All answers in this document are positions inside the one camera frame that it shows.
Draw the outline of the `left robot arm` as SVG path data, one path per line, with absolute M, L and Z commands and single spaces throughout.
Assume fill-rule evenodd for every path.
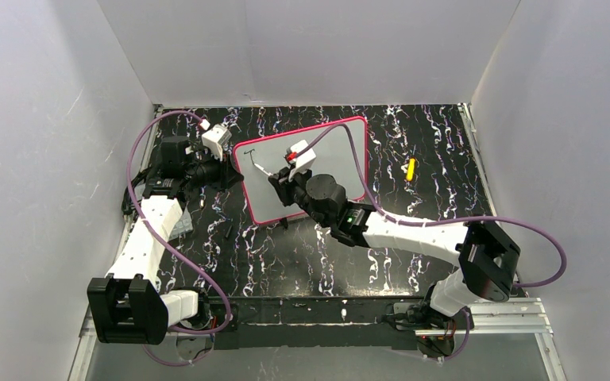
M 208 328 L 208 297 L 198 287 L 160 294 L 156 289 L 165 247 L 186 203 L 203 187 L 225 191 L 243 180 L 230 162 L 227 139 L 186 137 L 162 140 L 155 161 L 135 177 L 144 185 L 138 217 L 115 263 L 87 288 L 98 340 L 102 343 L 159 344 L 172 326 Z

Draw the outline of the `white whiteboard marker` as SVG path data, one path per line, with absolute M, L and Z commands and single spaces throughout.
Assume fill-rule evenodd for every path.
M 272 173 L 270 171 L 267 171 L 263 166 L 261 166 L 258 163 L 253 163 L 253 166 L 258 169 L 263 175 L 265 175 L 266 177 L 269 177 L 272 175 Z

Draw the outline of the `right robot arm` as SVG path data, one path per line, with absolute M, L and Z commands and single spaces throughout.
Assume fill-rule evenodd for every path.
M 268 182 L 284 206 L 298 206 L 341 244 L 400 249 L 457 267 L 430 287 L 419 306 L 396 317 L 397 322 L 445 321 L 480 300 L 506 302 L 510 298 L 519 248 L 494 221 L 439 225 L 396 216 L 349 200 L 332 175 L 313 175 L 310 170 L 292 174 L 285 167 L 269 175 Z

